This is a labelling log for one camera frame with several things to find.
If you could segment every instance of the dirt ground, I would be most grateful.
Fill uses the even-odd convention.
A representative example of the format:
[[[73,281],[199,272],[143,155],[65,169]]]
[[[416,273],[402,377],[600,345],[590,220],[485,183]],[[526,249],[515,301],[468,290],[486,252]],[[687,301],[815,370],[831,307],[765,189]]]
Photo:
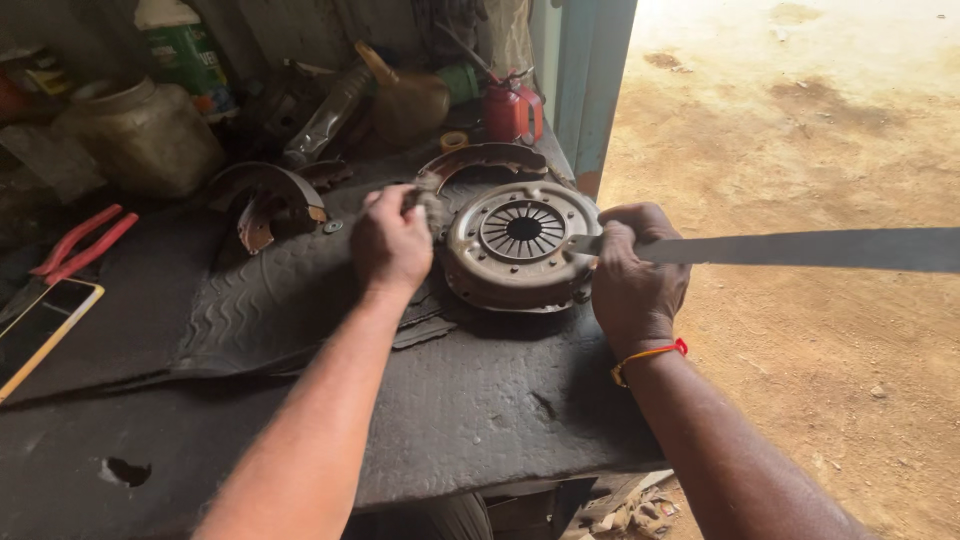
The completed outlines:
[[[688,237],[960,225],[954,0],[638,4],[601,208]],[[960,538],[958,306],[952,275],[704,265],[677,334],[871,530]],[[674,495],[668,538],[701,538]]]

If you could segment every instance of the pliers handle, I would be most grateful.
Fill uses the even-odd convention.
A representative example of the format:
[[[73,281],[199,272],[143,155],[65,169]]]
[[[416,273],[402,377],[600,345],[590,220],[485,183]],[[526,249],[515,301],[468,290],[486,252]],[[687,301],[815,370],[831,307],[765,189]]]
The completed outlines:
[[[77,242],[79,242],[81,238],[113,219],[113,217],[121,211],[123,211],[123,207],[120,205],[111,205],[109,208],[75,227],[72,231],[65,234],[60,242],[57,242],[57,245],[54,246],[53,251],[50,252],[50,256],[47,257],[46,261],[31,270],[30,273],[35,276],[46,276],[43,281],[48,285],[53,285],[64,278],[69,278],[74,272],[93,262],[93,260],[103,255],[110,246],[119,240],[120,236],[129,230],[130,227],[136,223],[137,219],[140,219],[140,216],[133,212],[123,216],[120,221],[101,236],[99,240],[94,242],[92,246],[79,252],[66,263],[61,264],[63,259],[70,254],[70,250],[77,245]]]

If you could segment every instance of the smartphone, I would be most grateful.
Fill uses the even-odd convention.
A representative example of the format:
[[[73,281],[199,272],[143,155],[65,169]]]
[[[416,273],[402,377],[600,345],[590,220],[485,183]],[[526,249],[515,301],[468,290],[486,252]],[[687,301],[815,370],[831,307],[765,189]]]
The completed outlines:
[[[0,333],[0,404],[103,295],[98,284],[61,280]]]

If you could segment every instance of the clutch pressure plate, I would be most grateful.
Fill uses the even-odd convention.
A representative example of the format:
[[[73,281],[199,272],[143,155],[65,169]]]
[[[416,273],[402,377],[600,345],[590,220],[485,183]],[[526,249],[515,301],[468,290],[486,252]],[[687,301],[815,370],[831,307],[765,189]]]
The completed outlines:
[[[445,231],[446,282],[486,309],[550,312],[586,302],[595,258],[561,247],[571,234],[600,234],[599,211],[552,182],[495,187],[462,207]]]

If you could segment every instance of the bottle label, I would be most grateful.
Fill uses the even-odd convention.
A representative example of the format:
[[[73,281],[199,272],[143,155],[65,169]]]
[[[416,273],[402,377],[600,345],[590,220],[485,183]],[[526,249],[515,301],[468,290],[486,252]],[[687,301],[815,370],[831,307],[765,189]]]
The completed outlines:
[[[162,82],[186,88],[194,106],[205,116],[236,109],[227,75],[203,24],[152,28],[144,34],[163,68]]]

